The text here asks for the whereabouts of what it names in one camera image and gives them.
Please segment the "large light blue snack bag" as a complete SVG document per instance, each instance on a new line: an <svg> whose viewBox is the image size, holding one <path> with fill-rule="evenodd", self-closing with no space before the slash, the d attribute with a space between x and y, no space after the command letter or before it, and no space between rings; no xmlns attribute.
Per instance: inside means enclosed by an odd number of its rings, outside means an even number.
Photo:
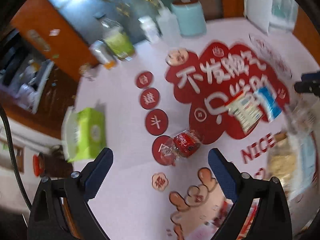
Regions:
<svg viewBox="0 0 320 240"><path fill-rule="evenodd" d="M288 134L296 155L296 168L291 179L289 200L303 193L316 179L317 148L312 133L304 137Z"/></svg>

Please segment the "small metal can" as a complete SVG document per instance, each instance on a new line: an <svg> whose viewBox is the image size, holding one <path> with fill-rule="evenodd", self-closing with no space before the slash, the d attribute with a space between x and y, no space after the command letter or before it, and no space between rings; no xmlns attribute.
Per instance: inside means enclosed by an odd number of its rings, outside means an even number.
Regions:
<svg viewBox="0 0 320 240"><path fill-rule="evenodd" d="M95 41L91 44L89 50L106 69L111 69L116 66L116 60L109 54L104 42L99 40Z"/></svg>

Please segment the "white cosmetics organizer box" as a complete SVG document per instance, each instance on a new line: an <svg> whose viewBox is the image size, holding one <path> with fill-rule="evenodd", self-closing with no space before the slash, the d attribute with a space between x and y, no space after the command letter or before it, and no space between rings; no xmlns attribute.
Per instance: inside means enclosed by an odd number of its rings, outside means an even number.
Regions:
<svg viewBox="0 0 320 240"><path fill-rule="evenodd" d="M263 33L292 32L298 4L295 0L244 0L244 16Z"/></svg>

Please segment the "green tissue box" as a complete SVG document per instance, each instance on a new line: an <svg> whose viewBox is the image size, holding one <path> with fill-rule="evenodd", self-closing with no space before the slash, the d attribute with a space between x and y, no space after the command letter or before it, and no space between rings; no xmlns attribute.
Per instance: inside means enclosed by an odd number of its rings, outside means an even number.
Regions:
<svg viewBox="0 0 320 240"><path fill-rule="evenodd" d="M106 147L104 114L89 107L80 112L68 107L61 127L61 142L69 163L95 159Z"/></svg>

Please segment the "teal canister with brown lid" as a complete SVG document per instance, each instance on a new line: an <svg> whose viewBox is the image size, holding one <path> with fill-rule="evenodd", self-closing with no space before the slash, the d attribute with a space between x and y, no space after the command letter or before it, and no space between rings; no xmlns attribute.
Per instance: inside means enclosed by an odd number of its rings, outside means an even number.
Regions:
<svg viewBox="0 0 320 240"><path fill-rule="evenodd" d="M171 10L176 15L183 37L196 37L207 32L202 5L199 0L175 0Z"/></svg>

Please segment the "white squeeze wash bottle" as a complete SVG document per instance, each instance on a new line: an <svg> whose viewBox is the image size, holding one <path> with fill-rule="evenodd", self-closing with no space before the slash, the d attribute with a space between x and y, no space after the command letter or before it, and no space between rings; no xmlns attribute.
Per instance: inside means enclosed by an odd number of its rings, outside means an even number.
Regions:
<svg viewBox="0 0 320 240"><path fill-rule="evenodd" d="M158 15L156 21L162 34L163 41L170 47L178 47L180 44L180 28L178 25L177 17L173 14L168 7L159 2Z"/></svg>

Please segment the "red candy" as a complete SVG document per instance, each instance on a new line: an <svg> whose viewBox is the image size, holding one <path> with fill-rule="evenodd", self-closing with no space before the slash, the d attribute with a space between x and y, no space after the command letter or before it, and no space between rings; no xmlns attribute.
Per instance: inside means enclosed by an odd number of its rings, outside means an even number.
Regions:
<svg viewBox="0 0 320 240"><path fill-rule="evenodd" d="M175 166L178 159L187 159L202 145L202 137L193 129L188 129L170 137L161 144L160 159L166 165Z"/></svg>

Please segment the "pink printed tablecloth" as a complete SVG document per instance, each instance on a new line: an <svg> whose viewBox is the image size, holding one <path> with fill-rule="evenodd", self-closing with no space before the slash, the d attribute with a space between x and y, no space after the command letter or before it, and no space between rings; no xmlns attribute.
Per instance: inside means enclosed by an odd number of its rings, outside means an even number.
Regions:
<svg viewBox="0 0 320 240"><path fill-rule="evenodd" d="M247 89L270 87L281 104L293 101L293 83L319 70L309 51L291 33L266 36L244 18L216 20L205 35L136 45L135 57L111 70L98 67L94 81L81 78L75 108L105 115L106 144L114 161L97 196L88 202L110 239L184 239L212 233L206 225L222 203L199 174L208 152L218 148L240 171L251 175L266 167L273 136L285 116L262 119L245 134L225 104ZM160 146L193 129L201 147L175 166L160 159Z"/></svg>

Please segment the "small green white sachet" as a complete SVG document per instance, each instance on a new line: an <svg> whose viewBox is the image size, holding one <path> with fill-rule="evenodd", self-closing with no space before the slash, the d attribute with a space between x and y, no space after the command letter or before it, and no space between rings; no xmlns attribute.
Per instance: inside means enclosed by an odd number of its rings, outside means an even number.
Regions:
<svg viewBox="0 0 320 240"><path fill-rule="evenodd" d="M263 117L263 112L252 99L252 94L238 93L231 101L226 103L228 114L238 120L242 131L247 134Z"/></svg>

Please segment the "red lidded jar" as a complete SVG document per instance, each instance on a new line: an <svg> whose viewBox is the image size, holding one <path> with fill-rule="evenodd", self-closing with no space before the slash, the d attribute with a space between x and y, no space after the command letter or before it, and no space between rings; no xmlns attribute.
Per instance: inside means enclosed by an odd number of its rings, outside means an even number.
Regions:
<svg viewBox="0 0 320 240"><path fill-rule="evenodd" d="M44 157L42 153L38 155L33 155L33 172L36 177L44 176Z"/></svg>

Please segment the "small glass jar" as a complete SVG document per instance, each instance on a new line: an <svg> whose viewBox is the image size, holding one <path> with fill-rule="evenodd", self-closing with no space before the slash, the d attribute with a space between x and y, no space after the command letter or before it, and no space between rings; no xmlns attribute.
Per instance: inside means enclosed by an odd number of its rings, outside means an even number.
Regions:
<svg viewBox="0 0 320 240"><path fill-rule="evenodd" d="M89 81L94 81L98 75L98 68L86 63L79 68L79 74L81 77L88 79Z"/></svg>

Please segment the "blue small snack packet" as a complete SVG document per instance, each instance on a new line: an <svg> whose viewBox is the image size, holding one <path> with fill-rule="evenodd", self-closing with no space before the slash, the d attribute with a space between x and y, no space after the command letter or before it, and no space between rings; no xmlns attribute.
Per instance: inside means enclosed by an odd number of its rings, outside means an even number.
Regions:
<svg viewBox="0 0 320 240"><path fill-rule="evenodd" d="M267 116L268 122L272 122L281 114L281 108L267 87L258 88L254 94L260 102L260 105Z"/></svg>

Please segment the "white pill bottle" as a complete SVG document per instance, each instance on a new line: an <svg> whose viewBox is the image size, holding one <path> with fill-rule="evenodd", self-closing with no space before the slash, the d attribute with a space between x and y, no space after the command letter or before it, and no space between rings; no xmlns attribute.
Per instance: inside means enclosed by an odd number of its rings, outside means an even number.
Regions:
<svg viewBox="0 0 320 240"><path fill-rule="evenodd" d="M160 34L157 25L150 16L143 16L139 19L140 27L144 32L146 39L151 43L158 43L160 41Z"/></svg>

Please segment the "clear bag of cakes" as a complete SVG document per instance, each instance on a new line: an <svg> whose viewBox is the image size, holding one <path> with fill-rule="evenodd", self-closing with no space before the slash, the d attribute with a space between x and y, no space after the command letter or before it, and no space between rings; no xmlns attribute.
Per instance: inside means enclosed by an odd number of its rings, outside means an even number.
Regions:
<svg viewBox="0 0 320 240"><path fill-rule="evenodd" d="M284 110L290 133L301 138L309 135L319 121L315 102L299 99L286 104Z"/></svg>

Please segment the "clear bottle with green label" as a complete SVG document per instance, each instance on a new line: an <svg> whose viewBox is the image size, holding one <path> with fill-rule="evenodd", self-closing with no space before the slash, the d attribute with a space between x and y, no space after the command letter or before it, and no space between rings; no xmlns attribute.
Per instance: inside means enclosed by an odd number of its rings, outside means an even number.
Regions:
<svg viewBox="0 0 320 240"><path fill-rule="evenodd" d="M135 55L135 48L117 21L103 18L103 41L120 61L130 61Z"/></svg>

